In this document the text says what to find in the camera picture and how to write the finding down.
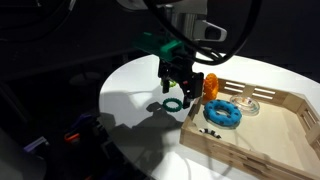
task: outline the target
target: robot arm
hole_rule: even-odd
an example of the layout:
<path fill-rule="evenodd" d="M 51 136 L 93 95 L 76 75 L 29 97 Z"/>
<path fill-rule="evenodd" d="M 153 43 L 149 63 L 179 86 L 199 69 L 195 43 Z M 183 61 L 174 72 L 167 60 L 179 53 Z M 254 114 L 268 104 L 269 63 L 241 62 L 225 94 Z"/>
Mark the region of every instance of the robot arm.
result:
<path fill-rule="evenodd" d="M 246 42 L 256 22 L 262 0 L 252 0 L 245 28 L 234 47 L 222 57 L 217 51 L 208 51 L 196 45 L 197 41 L 224 41 L 227 32 L 221 27 L 205 21 L 207 15 L 207 0 L 117 0 L 120 5 L 130 10 L 148 9 L 155 15 L 160 23 L 166 27 L 170 34 L 164 37 L 144 33 L 135 46 L 160 58 L 158 77 L 163 81 L 163 93 L 169 91 L 169 81 L 180 85 L 184 93 L 183 108 L 190 107 L 193 99 L 202 95 L 203 73 L 192 71 L 194 62 L 207 65 L 218 65 L 226 62 L 236 54 Z M 165 7 L 165 16 L 157 7 Z M 218 30 L 218 39 L 208 39 L 207 32 Z M 213 61 L 195 58 L 199 52 Z"/>
<path fill-rule="evenodd" d="M 143 0 L 117 0 L 120 5 L 129 10 L 147 9 Z M 224 41 L 227 32 L 223 28 L 205 21 L 207 15 L 207 0 L 157 0 L 158 7 L 164 7 L 168 21 L 189 40 L 205 41 L 209 28 L 221 31 L 217 40 Z M 169 82 L 175 81 L 184 93 L 183 108 L 190 107 L 193 99 L 202 95 L 203 73 L 192 71 L 194 51 L 185 47 L 181 42 L 167 35 L 155 36 L 145 33 L 136 42 L 135 46 L 160 58 L 158 77 L 163 82 L 163 93 L 169 92 Z"/>

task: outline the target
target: white plastic part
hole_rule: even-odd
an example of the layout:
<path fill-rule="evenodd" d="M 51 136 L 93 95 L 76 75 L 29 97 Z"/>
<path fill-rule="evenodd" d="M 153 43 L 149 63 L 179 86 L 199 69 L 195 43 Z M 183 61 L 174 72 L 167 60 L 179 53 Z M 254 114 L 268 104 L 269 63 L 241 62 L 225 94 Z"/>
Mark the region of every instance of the white plastic part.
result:
<path fill-rule="evenodd" d="M 207 28 L 215 28 L 220 31 L 220 38 L 219 39 L 207 39 L 205 37 L 205 32 Z M 216 41 L 216 42 L 222 42 L 227 37 L 227 31 L 219 26 L 216 26 L 212 23 L 209 23 L 205 20 L 196 20 L 193 30 L 193 39 L 196 41 L 204 40 L 204 41 Z"/>
<path fill-rule="evenodd" d="M 148 9 L 143 0 L 117 0 L 117 2 L 130 10 Z M 174 13 L 207 14 L 207 0 L 182 0 L 171 5 L 174 6 Z"/>
<path fill-rule="evenodd" d="M 117 0 L 117 2 L 124 8 L 130 10 L 144 10 L 148 9 L 143 0 Z"/>
<path fill-rule="evenodd" d="M 77 1 L 77 0 L 71 0 L 71 1 L 70 1 L 69 11 L 72 11 L 72 10 L 73 10 L 73 7 L 74 7 L 74 5 L 76 4 L 76 1 Z"/>
<path fill-rule="evenodd" d="M 207 15 L 207 0 L 182 0 L 171 4 L 174 6 L 174 13 Z"/>
<path fill-rule="evenodd" d="M 260 105 L 258 101 L 250 97 L 234 95 L 230 98 L 230 102 L 237 106 L 243 115 L 255 116 L 259 114 Z"/>

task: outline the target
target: white round table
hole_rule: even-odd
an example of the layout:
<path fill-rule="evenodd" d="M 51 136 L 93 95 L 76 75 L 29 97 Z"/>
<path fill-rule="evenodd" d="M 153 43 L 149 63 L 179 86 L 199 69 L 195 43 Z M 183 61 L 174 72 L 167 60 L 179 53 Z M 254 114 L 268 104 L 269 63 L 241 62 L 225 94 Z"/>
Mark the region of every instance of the white round table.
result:
<path fill-rule="evenodd" d="M 190 109 L 161 109 L 164 99 L 183 100 L 183 93 L 177 85 L 162 94 L 158 65 L 154 55 L 131 61 L 113 72 L 100 91 L 102 123 L 124 156 L 154 179 L 257 179 L 179 144 L 180 127 Z M 193 71 L 301 93 L 320 112 L 320 84 L 268 63 L 234 56 L 218 66 L 195 63 Z"/>

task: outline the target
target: dark background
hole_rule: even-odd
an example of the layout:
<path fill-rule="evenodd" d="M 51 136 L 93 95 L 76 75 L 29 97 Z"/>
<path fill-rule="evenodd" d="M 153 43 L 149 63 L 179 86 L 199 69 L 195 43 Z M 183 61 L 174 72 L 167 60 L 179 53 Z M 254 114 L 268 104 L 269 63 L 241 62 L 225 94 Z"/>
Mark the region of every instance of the dark background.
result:
<path fill-rule="evenodd" d="M 29 7 L 16 7 L 21 2 Z M 146 55 L 131 46 L 133 38 L 161 28 L 148 11 L 127 12 L 109 0 L 77 0 L 63 25 L 47 34 L 64 20 L 68 4 L 61 4 L 64 0 L 42 0 L 39 8 L 34 2 L 0 1 L 0 81 L 11 88 L 30 115 L 28 122 L 22 123 L 0 96 L 0 127 L 21 146 L 39 136 L 46 137 L 55 159 L 53 169 L 74 167 L 74 162 L 64 161 L 69 152 L 63 142 L 65 129 L 80 114 L 98 112 L 100 87 L 114 70 Z M 227 52 L 244 27 L 250 1 L 208 2 L 208 20 L 228 31 L 225 42 L 210 46 Z M 320 82 L 319 5 L 317 0 L 265 0 L 256 27 L 238 55 Z M 100 78 L 87 86 L 72 85 L 70 80 L 83 71 L 95 72 Z"/>

